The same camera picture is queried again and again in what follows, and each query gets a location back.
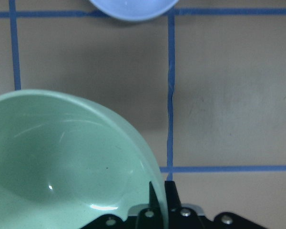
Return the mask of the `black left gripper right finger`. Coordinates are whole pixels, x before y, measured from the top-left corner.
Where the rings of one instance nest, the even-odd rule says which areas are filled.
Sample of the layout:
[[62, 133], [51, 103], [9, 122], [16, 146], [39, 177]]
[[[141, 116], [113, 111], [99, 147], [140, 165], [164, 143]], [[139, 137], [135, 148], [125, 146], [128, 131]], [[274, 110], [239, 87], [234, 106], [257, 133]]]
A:
[[174, 181], [165, 181], [166, 200], [169, 212], [174, 212], [181, 207], [178, 191]]

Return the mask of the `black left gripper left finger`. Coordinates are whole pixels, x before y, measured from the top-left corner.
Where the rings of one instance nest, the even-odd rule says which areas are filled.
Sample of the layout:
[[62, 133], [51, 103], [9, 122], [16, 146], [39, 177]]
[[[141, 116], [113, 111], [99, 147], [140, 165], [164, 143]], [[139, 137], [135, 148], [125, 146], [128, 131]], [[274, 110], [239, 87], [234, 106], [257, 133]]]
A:
[[159, 201], [151, 181], [149, 182], [149, 208], [159, 211]]

